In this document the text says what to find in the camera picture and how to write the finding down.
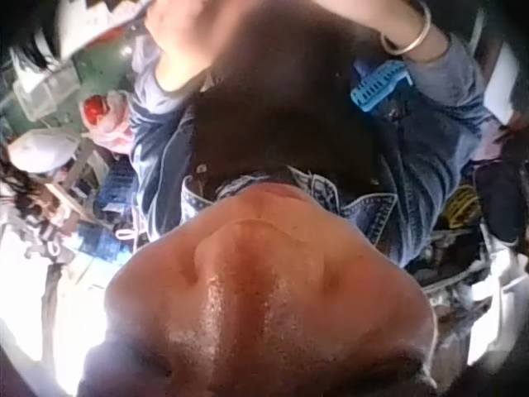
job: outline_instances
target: sleeve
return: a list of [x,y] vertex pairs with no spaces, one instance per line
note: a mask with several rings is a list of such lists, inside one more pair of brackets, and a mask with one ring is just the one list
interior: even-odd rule
[[[174,190],[177,180],[168,171],[181,175],[188,162],[189,139],[182,131],[182,124],[192,96],[202,85],[202,76],[190,81],[174,93],[165,92],[156,81],[155,63],[138,76],[135,92],[131,99],[131,130],[134,136],[131,163],[138,176],[137,203],[147,222],[151,239],[161,234],[162,225],[178,226],[178,220],[164,219],[170,209],[179,211],[179,196],[163,200],[160,191]],[[175,208],[166,208],[171,201]]]
[[424,247],[492,118],[479,67],[456,36],[437,61],[407,61],[407,67],[415,87],[412,115],[389,138],[398,154],[388,164],[399,200],[402,249],[396,257],[403,264]]

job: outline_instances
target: blue comb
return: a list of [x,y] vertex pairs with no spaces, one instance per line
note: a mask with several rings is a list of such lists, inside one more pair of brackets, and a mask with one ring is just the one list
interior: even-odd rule
[[368,77],[362,79],[360,84],[350,92],[350,98],[364,112],[370,112],[386,99],[403,79],[413,85],[404,62],[389,60]]

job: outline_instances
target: blue clothing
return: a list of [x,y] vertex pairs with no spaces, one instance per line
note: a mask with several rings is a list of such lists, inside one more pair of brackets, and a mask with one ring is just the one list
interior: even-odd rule
[[[379,125],[378,183],[383,193],[351,200],[347,192],[346,201],[340,186],[324,176],[290,168],[301,189],[355,224],[400,266],[425,245],[491,118],[484,107],[479,67],[455,36],[440,59],[430,64],[407,61],[407,68],[414,85],[399,87],[371,112]],[[212,204],[189,188],[193,95],[201,82],[166,93],[155,81],[154,65],[136,82],[131,160],[140,181],[138,204],[151,240]],[[395,122],[387,116],[397,108],[401,113]],[[217,198],[267,179],[262,173],[240,175],[227,181]]]

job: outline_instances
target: bracelet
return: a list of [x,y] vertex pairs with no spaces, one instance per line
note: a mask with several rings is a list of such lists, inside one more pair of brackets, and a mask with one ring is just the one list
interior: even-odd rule
[[410,44],[408,47],[397,49],[392,48],[392,46],[388,43],[388,39],[383,34],[380,34],[380,44],[382,44],[382,47],[385,49],[385,51],[394,56],[400,56],[404,55],[411,50],[415,50],[418,46],[422,44],[422,42],[427,38],[428,33],[431,29],[431,11],[430,8],[423,2],[419,0],[419,4],[421,4],[422,10],[424,11],[424,27],[422,28],[421,34],[417,39],[413,41],[412,44]]

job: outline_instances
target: person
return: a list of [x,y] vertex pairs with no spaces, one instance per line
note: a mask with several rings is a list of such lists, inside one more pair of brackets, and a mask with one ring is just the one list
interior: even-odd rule
[[[490,118],[479,67],[422,3],[264,3],[291,7],[315,31],[328,21],[340,34],[345,22],[377,31],[389,52],[403,52],[413,86],[380,104],[398,110],[391,117],[375,109],[366,121],[333,86],[341,56],[312,56],[332,47],[326,34],[286,24],[286,41],[308,32],[317,44],[275,69],[265,55],[287,51],[272,20],[256,27],[263,4],[158,0],[145,24],[161,57],[138,77],[131,105],[151,243],[108,286],[107,337],[88,354],[81,396],[435,393],[436,320],[403,267]],[[267,34],[257,48],[242,44]],[[231,69],[204,90],[226,59]],[[299,74],[282,79],[288,69]],[[322,70],[331,78],[315,78]],[[350,140],[366,129],[372,141]],[[365,165],[368,155],[353,160],[368,149],[372,173],[347,168]]]

